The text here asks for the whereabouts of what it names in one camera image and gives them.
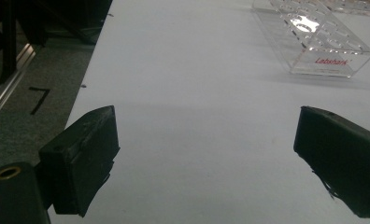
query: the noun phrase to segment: white table surface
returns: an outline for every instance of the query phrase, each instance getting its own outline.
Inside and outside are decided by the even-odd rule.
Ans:
[[[249,0],[114,0],[68,125],[114,105],[121,151],[85,218],[52,223],[370,223],[293,151],[300,107],[370,130],[370,61],[289,75]]]

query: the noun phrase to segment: black tape mark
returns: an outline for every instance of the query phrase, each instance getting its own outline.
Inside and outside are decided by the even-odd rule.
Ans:
[[[34,115],[36,111],[38,111],[39,107],[42,106],[43,102],[45,101],[46,97],[49,95],[50,90],[49,89],[40,89],[36,87],[30,87],[28,90],[30,91],[43,91],[43,96],[40,98],[39,102],[37,103],[36,107],[31,111],[31,115]]]

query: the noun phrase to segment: gray carpet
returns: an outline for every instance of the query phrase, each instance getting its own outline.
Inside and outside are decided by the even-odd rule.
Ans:
[[[53,47],[38,51],[0,112],[0,166],[38,163],[37,151],[64,129],[92,53]],[[37,111],[45,91],[33,88],[50,90]]]

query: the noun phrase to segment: dark floor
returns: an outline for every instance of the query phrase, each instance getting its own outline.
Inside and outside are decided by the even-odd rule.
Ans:
[[[18,34],[19,49],[22,42],[26,40]],[[15,161],[38,163],[37,151],[65,127],[92,54],[93,47],[72,38],[50,38],[45,48],[38,48],[0,111],[0,166]],[[45,93],[35,89],[50,92],[33,115]]]

